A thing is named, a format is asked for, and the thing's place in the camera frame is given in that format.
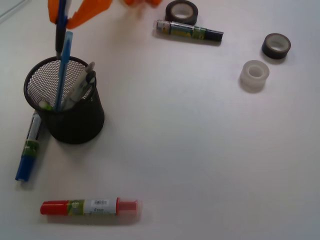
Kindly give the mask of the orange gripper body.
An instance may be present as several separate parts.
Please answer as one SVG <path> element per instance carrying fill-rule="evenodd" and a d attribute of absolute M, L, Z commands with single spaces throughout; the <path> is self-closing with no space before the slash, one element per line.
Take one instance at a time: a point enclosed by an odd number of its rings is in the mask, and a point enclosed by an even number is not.
<path fill-rule="evenodd" d="M 124 3 L 128 6 L 134 6 L 141 3 L 148 3 L 152 6 L 158 6 L 162 0 L 124 0 Z"/>

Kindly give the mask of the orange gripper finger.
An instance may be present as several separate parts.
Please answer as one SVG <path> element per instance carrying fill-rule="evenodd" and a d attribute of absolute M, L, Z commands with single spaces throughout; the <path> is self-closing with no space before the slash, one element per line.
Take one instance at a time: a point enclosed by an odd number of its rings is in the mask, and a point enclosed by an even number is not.
<path fill-rule="evenodd" d="M 59 0 L 48 0 L 47 7 L 48 7 L 48 15 L 49 20 L 53 24 L 56 24 L 59 12 Z"/>
<path fill-rule="evenodd" d="M 83 0 L 79 9 L 68 19 L 66 28 L 75 29 L 92 19 L 96 15 L 106 11 L 112 0 Z"/>

